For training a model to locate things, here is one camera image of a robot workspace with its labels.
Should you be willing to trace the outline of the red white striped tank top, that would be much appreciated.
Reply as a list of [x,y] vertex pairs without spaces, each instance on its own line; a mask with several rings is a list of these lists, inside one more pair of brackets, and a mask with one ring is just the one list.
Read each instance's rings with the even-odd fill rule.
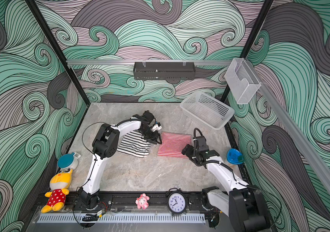
[[161,138],[162,144],[158,148],[158,156],[183,159],[188,158],[186,155],[182,154],[182,150],[186,147],[186,145],[192,144],[191,135],[163,131]]

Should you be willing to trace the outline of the black white striped tank top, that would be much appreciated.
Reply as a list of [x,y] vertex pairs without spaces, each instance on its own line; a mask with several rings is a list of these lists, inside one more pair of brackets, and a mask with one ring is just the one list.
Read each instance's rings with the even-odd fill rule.
[[144,139],[138,131],[132,131],[124,135],[117,151],[126,155],[145,158],[149,155],[150,143]]

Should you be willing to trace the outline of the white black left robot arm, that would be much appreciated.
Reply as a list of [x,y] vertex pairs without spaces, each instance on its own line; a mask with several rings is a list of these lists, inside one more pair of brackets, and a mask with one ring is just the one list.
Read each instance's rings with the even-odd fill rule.
[[116,153],[121,137],[138,131],[146,142],[161,144],[161,124],[150,111],[133,115],[117,124],[102,123],[93,142],[91,166],[85,183],[78,187],[79,202],[87,210],[94,210],[99,204],[100,181],[109,159]]

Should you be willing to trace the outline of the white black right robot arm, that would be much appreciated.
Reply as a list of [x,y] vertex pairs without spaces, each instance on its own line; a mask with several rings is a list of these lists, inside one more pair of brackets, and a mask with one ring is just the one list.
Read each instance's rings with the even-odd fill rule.
[[219,153],[209,149],[200,129],[194,129],[193,145],[186,145],[182,154],[198,167],[211,172],[226,190],[208,188],[206,204],[222,211],[236,232],[262,232],[272,228],[273,219],[263,191],[236,176]]

